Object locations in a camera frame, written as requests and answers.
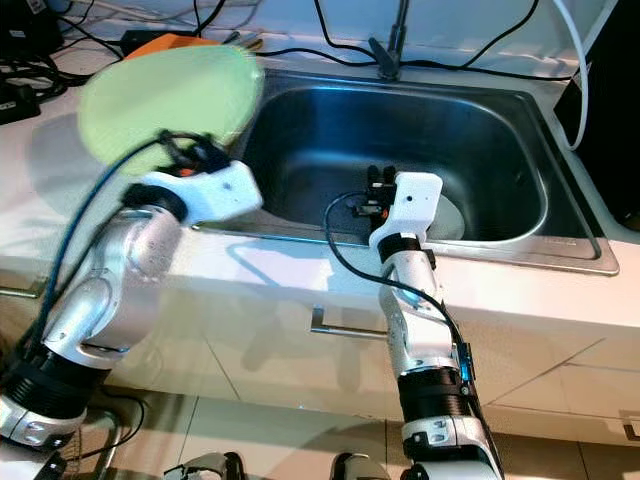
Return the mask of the stainless steel kitchen sink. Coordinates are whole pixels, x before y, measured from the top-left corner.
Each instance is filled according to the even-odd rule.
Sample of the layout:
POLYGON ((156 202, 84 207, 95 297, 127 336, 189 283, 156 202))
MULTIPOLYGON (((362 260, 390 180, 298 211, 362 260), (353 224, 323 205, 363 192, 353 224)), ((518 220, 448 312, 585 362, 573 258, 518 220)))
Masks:
POLYGON ((261 210, 216 224, 323 242, 325 206, 369 186, 370 170, 428 172, 461 227, 431 233, 439 256, 613 276, 620 264, 529 93, 269 70, 233 154, 261 210))

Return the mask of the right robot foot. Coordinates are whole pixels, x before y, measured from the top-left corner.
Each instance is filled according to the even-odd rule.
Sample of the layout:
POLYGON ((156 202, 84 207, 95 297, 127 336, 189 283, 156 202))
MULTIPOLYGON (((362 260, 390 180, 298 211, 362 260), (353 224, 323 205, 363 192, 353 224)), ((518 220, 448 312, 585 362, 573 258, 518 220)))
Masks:
POLYGON ((390 475, 367 454, 347 452, 334 458, 330 480, 390 480, 390 475))

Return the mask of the white bowl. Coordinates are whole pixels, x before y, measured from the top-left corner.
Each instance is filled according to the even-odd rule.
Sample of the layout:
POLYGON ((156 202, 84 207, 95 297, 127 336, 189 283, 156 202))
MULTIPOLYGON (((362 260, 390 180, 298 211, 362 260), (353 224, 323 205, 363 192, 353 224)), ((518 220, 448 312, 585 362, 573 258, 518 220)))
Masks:
POLYGON ((461 241, 465 233, 465 216, 448 197, 440 196, 433 223, 428 228, 430 241, 461 241))

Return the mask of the dark metal faucet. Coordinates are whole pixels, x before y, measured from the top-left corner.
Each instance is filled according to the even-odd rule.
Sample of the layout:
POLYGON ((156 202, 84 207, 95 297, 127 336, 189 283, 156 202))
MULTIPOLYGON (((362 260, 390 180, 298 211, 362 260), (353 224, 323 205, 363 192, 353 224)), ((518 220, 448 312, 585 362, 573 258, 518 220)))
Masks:
POLYGON ((399 0, 396 19, 385 44, 376 37, 370 37, 367 40, 372 58, 378 64, 378 78, 381 81, 397 81, 401 77, 401 56, 407 33, 408 10, 410 10, 410 0, 399 0))

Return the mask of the thin metal utensil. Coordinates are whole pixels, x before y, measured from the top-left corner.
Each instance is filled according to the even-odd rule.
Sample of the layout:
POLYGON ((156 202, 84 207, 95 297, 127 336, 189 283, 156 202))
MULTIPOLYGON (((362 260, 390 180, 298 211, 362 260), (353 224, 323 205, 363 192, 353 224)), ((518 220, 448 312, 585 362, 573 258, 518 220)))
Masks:
POLYGON ((223 44, 236 46, 239 47, 239 49, 248 51, 256 51, 261 49, 261 46, 264 45, 264 40, 262 40, 260 33, 257 32, 242 33, 239 31, 233 31, 230 35, 225 37, 223 44))

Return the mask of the white kitchen cabinet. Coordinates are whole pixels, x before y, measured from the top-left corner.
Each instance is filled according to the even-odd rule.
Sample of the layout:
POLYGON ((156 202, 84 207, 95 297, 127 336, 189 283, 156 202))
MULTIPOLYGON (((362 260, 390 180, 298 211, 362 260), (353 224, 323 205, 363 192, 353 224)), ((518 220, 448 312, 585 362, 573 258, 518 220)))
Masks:
MULTIPOLYGON (((640 447, 622 430, 630 420, 640 431, 640 314, 591 323, 465 305, 458 283, 445 291, 495 431, 640 447)), ((216 289, 172 276, 159 324, 109 384, 401 421, 387 342, 311 333, 315 306, 326 324, 384 332, 375 297, 292 298, 268 285, 216 289)))

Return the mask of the light green plate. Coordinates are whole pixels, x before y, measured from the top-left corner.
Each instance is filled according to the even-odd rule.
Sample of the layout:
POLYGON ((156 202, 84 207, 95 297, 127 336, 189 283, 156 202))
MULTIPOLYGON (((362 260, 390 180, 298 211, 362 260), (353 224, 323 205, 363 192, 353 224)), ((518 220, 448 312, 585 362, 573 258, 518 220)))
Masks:
POLYGON ((243 47, 175 47, 127 58, 79 91, 76 131, 84 151, 108 169, 161 131, 210 136, 227 148, 247 131, 265 90, 264 65, 243 47))

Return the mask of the small flat black box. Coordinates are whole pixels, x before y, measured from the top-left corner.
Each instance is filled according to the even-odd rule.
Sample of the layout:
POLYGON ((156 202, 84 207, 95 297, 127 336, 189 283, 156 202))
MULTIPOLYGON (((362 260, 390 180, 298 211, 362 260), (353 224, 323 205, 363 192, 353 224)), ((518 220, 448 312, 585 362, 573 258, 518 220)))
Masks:
POLYGON ((191 32, 184 29, 127 29, 124 35, 116 41, 116 46, 125 55, 132 54, 134 50, 141 49, 148 42, 165 35, 191 36, 191 32))

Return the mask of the black charger block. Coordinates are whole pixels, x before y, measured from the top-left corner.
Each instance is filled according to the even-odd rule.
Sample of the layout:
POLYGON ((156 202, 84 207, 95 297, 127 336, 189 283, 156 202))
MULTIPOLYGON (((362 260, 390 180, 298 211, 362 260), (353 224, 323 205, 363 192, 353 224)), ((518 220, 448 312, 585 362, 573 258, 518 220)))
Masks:
POLYGON ((49 0, 0 0, 0 31, 1 58, 51 54, 64 42, 49 0))

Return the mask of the large black appliance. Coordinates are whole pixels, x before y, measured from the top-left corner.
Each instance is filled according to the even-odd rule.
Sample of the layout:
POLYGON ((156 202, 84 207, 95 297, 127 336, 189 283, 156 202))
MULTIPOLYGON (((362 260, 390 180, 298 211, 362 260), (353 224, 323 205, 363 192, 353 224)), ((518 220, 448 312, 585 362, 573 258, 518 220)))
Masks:
POLYGON ((588 131, 575 152, 618 223, 640 221, 640 0, 618 0, 588 46, 588 131))

